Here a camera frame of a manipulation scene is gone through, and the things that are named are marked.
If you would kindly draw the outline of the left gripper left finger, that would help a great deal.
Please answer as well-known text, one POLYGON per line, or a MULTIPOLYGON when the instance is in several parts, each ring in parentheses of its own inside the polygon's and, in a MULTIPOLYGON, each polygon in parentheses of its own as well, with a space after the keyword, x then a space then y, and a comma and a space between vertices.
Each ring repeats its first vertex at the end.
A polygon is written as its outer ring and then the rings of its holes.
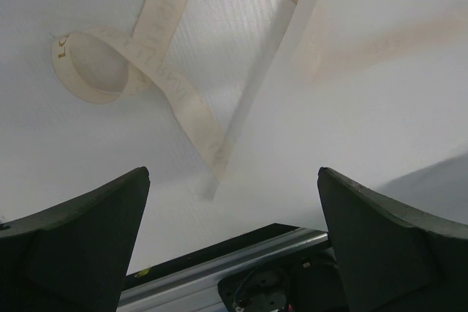
POLYGON ((115 311, 149 189, 138 167, 1 224, 1 310, 115 311))

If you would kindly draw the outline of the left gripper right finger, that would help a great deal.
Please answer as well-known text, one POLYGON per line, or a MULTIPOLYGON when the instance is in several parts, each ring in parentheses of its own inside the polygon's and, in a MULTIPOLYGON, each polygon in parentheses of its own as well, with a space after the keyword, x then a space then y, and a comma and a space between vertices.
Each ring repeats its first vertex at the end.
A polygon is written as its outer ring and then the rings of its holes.
POLYGON ((331 168, 320 169, 317 187, 351 311, 467 310, 467 225, 331 168))

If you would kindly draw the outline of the white wrapping paper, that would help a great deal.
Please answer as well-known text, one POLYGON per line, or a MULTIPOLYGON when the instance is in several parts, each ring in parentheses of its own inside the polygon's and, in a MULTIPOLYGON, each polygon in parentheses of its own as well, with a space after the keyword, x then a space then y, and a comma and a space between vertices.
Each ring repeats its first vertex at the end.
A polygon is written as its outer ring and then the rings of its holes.
POLYGON ((467 0, 298 0, 214 202, 326 229, 323 167, 467 220, 467 0))

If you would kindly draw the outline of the cream ribbon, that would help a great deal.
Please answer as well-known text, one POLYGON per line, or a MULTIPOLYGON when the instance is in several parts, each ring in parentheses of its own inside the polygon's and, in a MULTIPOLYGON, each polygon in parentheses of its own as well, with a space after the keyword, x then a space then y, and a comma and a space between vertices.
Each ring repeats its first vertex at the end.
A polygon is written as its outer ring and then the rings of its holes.
POLYGON ((220 180, 231 153, 224 131, 190 81, 163 62, 187 2, 145 0, 130 36, 107 27, 70 32, 52 44, 51 61, 64 87, 92 104, 107 104, 150 85, 157 86, 200 157, 220 180), (80 75, 70 54, 70 46, 78 37, 94 38, 127 61, 128 75, 122 91, 99 90, 80 75))

